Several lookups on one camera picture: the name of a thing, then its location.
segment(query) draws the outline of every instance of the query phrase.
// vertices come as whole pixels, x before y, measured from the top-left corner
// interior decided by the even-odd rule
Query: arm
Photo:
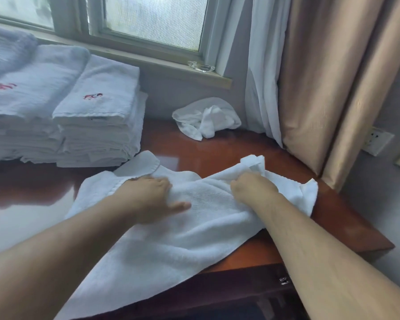
[[[113,195],[0,253],[0,320],[53,319],[81,281],[133,225],[189,209],[166,204],[167,179],[125,182]]]
[[[400,319],[400,288],[293,206],[259,174],[231,183],[267,227],[312,320]]]

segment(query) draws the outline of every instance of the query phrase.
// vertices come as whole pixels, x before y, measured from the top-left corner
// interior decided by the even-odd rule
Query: electrical outlet
[[[371,154],[378,156],[378,154],[385,148],[386,145],[393,139],[394,134],[386,132],[385,130],[372,127],[362,149]]]

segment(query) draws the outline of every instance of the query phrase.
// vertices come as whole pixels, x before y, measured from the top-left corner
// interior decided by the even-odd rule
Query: curtain
[[[247,128],[281,147],[277,80],[289,9],[290,0],[253,0],[245,92]]]
[[[400,67],[400,0],[292,0],[279,80],[287,150],[342,187]]]

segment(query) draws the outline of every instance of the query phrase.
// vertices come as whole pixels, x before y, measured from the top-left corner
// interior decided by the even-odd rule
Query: right hand
[[[255,209],[255,205],[270,194],[278,193],[278,188],[269,179],[258,173],[245,172],[231,181],[231,192],[234,198]]]
[[[172,202],[166,199],[172,184],[166,177],[143,176],[127,180],[111,196],[107,197],[115,210],[127,213],[137,224],[149,224],[169,215],[191,208],[189,202]]]

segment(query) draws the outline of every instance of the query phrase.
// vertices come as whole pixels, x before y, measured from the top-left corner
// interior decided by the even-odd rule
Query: frosted glass
[[[207,0],[106,0],[107,27],[197,51]]]
[[[0,0],[0,16],[53,28],[48,0]]]

